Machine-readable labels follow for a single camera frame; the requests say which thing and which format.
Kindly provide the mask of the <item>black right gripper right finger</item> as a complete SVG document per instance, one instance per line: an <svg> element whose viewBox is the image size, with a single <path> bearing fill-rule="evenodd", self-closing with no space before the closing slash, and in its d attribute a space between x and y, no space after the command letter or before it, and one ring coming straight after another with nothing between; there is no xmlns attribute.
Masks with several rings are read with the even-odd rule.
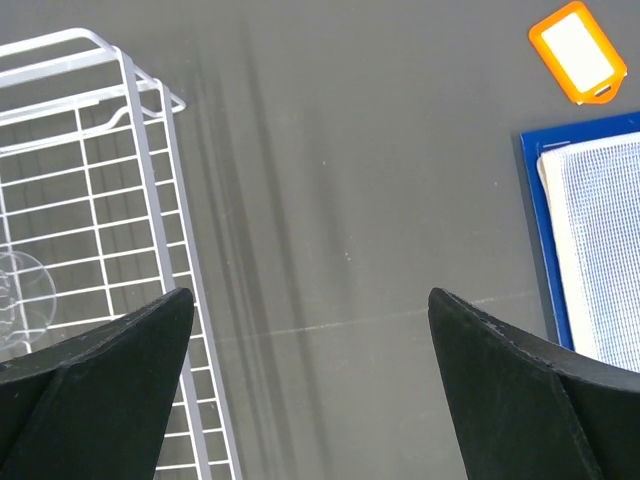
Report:
<svg viewBox="0 0 640 480"><path fill-rule="evenodd" d="M636 479L639 375L434 288L428 319L470 479Z"/></svg>

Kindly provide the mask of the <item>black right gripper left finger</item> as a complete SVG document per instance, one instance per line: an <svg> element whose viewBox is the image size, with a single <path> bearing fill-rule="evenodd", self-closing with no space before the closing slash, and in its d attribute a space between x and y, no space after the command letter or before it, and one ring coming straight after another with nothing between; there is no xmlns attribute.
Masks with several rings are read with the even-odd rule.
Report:
<svg viewBox="0 0 640 480"><path fill-rule="evenodd" d="M153 478L193 317L192 292L176 288L3 362L2 478Z"/></svg>

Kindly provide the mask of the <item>clear glass cup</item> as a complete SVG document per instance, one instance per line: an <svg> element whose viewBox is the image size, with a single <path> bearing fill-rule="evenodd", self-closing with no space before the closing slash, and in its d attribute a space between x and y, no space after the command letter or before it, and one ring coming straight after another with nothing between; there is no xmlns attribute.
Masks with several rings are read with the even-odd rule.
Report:
<svg viewBox="0 0 640 480"><path fill-rule="evenodd" d="M30 254L2 251L1 350L39 340L56 310L56 288L45 266Z"/></svg>

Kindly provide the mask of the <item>orange key tag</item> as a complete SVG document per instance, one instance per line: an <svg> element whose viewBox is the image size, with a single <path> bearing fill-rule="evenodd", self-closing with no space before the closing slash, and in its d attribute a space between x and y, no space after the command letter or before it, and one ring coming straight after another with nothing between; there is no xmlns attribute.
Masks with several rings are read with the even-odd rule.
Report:
<svg viewBox="0 0 640 480"><path fill-rule="evenodd" d="M581 1L571 1L535 24L528 39L574 104L610 102L628 74L624 60Z"/></svg>

